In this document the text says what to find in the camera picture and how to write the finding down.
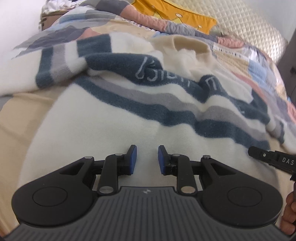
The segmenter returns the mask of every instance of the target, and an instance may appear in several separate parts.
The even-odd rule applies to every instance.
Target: silver screw
[[[99,192],[103,194],[109,194],[109,193],[112,193],[113,191],[114,191],[113,187],[110,187],[110,186],[103,186],[99,189]]]
[[[195,192],[195,188],[192,186],[184,186],[181,188],[182,193],[191,194]]]

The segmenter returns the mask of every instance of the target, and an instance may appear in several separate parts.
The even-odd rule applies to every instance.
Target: white wall
[[[282,36],[291,40],[296,28],[296,0],[243,0],[271,23]]]
[[[0,0],[0,63],[16,45],[38,33],[46,0]]]

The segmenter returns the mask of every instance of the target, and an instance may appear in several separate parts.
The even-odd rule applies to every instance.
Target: quilted headboard
[[[287,40],[242,0],[170,0],[199,14],[217,19],[213,30],[241,39],[266,52],[277,63]]]

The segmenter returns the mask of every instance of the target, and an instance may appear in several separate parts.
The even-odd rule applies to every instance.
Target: multicolored bedding
[[[289,178],[247,155],[251,145],[296,153],[295,107],[266,54],[125,1],[84,4],[19,45],[0,69],[0,182],[9,184],[0,186],[2,230],[16,225],[17,186],[131,144],[135,174],[121,185],[174,185],[159,172],[157,147],[165,145],[192,160],[210,154],[286,196]]]

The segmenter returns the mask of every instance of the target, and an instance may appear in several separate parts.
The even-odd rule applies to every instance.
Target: gray ribbed panel
[[[21,224],[6,241],[288,241],[274,225],[259,229],[227,227],[192,197],[172,187],[123,187],[101,197],[93,209],[67,226],[39,229]]]

